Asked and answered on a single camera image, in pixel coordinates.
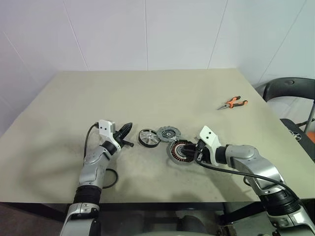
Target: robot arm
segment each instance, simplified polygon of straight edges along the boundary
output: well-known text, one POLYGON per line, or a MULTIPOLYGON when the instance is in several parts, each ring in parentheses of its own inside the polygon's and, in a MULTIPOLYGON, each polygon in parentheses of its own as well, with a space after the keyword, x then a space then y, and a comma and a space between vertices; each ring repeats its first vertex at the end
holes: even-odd
POLYGON ((103 144, 87 153, 79 177, 79 186, 69 207, 60 236, 100 236, 98 221, 99 199, 105 179, 105 171, 112 158, 124 145, 133 143, 124 140, 132 123, 115 131, 115 123, 108 120, 98 122, 99 134, 105 138, 103 144))
MULTIPOLYGON (((206 158, 212 165, 227 164, 240 172, 259 175, 284 183, 278 169, 266 158, 260 156, 258 150, 252 146, 227 145, 222 147, 217 135, 204 126, 199 134, 196 146, 197 162, 203 160, 203 149, 210 151, 210 158, 206 158)), ((285 187, 256 177, 246 177, 254 192, 260 198, 267 211, 267 216, 279 231, 285 228, 307 226, 309 232, 315 235, 315 225, 294 192, 285 187)))

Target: white tiled wall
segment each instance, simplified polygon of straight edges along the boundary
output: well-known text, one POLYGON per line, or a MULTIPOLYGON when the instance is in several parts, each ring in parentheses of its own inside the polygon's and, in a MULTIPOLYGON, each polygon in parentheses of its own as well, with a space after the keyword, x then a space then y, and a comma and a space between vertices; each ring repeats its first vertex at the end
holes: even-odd
MULTIPOLYGON (((0 135, 61 70, 238 67, 254 86, 314 78, 314 12, 314 0, 0 1, 0 135)), ((298 101, 271 104, 298 122, 298 101)))

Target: wire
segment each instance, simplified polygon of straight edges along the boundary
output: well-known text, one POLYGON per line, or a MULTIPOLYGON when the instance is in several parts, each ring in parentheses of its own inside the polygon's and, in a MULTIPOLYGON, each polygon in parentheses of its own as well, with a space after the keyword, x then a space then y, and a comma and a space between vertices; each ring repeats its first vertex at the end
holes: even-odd
POLYGON ((84 157, 87 155, 88 139, 89 139, 90 132, 91 132, 91 130, 92 130, 94 127, 98 128, 98 123, 97 123, 97 122, 96 122, 95 124, 93 124, 93 125, 89 128, 89 130, 88 130, 88 132, 87 132, 87 135, 86 135, 86 137, 85 137, 83 159, 84 159, 84 157))
POLYGON ((277 180, 274 180, 272 178, 268 178, 268 177, 265 177, 265 176, 259 176, 259 175, 254 175, 254 174, 240 172, 240 171, 231 171, 231 170, 226 170, 226 169, 222 169, 222 168, 217 168, 217 167, 213 167, 213 166, 209 166, 209 165, 203 164, 201 161, 198 161, 197 159, 195 159, 195 160, 200 166, 202 166, 204 168, 207 168, 207 169, 210 169, 210 170, 225 172, 225 173, 239 175, 239 176, 247 176, 247 177, 259 178, 259 179, 263 179, 265 181, 269 181, 269 182, 278 184, 281 187, 285 188, 290 194, 292 194, 292 196, 294 198, 296 198, 297 200, 300 200, 299 197, 295 194, 295 192, 292 189, 290 189, 288 186, 286 186, 284 183, 282 183, 280 181, 277 181, 277 180))
POLYGON ((106 171, 111 171, 111 172, 113 172, 116 178, 115 178, 115 180, 114 180, 113 183, 111 183, 111 184, 108 185, 108 186, 102 187, 102 189, 106 189, 106 188, 113 187, 113 186, 117 183, 117 181, 118 181, 118 173, 117 173, 117 171, 115 171, 115 170, 113 170, 113 169, 110 169, 110 168, 106 169, 106 171))
MULTIPOLYGON (((93 124, 93 125, 89 128, 89 130, 88 130, 88 132, 87 132, 87 135, 86 135, 86 137, 85 137, 85 142, 84 142, 84 156, 83 156, 83 159, 84 159, 85 156, 87 155, 88 139, 89 139, 90 132, 92 131, 92 129, 93 129, 94 127, 98 128, 98 122, 96 122, 95 124, 93 124)), ((102 189, 106 189, 106 188, 113 187, 113 186, 117 183, 117 181, 118 181, 118 173, 117 173, 117 171, 115 171, 115 170, 113 170, 113 169, 110 169, 110 168, 106 169, 106 171, 111 171, 111 172, 113 172, 116 178, 115 178, 115 180, 114 180, 113 183, 111 183, 111 184, 108 185, 108 186, 102 187, 102 189)))
POLYGON ((244 176, 243 182, 244 182, 244 184, 246 184, 247 186, 251 187, 251 185, 246 181, 246 176, 244 176))

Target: floor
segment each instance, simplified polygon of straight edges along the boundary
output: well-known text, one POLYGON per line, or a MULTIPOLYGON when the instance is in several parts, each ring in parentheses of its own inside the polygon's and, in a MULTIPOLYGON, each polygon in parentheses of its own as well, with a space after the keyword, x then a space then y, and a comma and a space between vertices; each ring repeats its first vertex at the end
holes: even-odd
MULTIPOLYGON (((184 217, 193 215, 201 220, 209 234, 215 235, 218 230, 216 213, 207 211, 116 211, 101 212, 102 236, 120 236, 122 229, 127 227, 126 219, 135 220, 138 216, 145 217, 184 217)), ((54 220, 38 217, 20 212, 0 204, 0 235, 1 236, 58 236, 62 223, 54 220)), ((250 219, 240 220, 234 223, 237 236, 272 235, 274 229, 268 221, 265 213, 258 214, 250 219)), ((174 231, 176 224, 154 224, 151 231, 174 231)))

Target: table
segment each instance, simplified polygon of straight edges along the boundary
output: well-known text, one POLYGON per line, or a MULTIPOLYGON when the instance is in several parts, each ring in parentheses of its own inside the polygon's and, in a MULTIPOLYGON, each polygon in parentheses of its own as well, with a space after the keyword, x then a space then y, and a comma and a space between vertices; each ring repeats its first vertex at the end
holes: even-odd
MULTIPOLYGON (((99 119, 117 129, 133 122, 126 140, 135 143, 110 164, 120 179, 102 203, 259 201, 241 176, 177 165, 167 143, 138 144, 141 129, 168 125, 190 141, 207 125, 222 145, 252 145, 300 198, 315 196, 312 160, 268 105, 237 69, 210 69, 59 73, 0 138, 0 202, 71 203, 85 135, 99 119), (248 105, 216 110, 236 95, 248 105)), ((98 143, 94 131, 89 148, 98 143)))

